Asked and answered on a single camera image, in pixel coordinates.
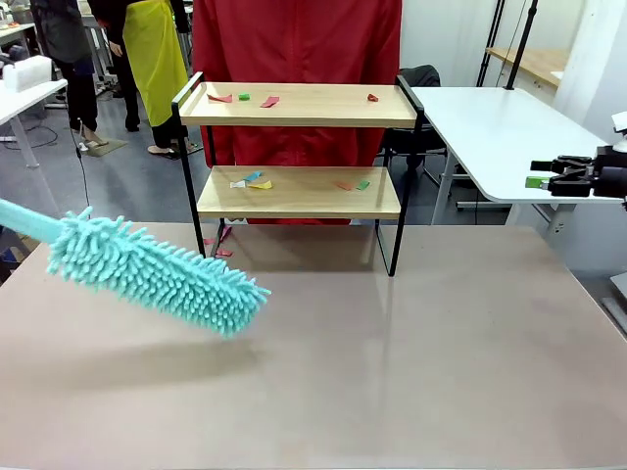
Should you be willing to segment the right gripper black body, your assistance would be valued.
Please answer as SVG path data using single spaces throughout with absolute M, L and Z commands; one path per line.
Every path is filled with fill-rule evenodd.
M 594 181 L 596 197 L 625 199 L 627 196 L 627 168 L 605 166 Z

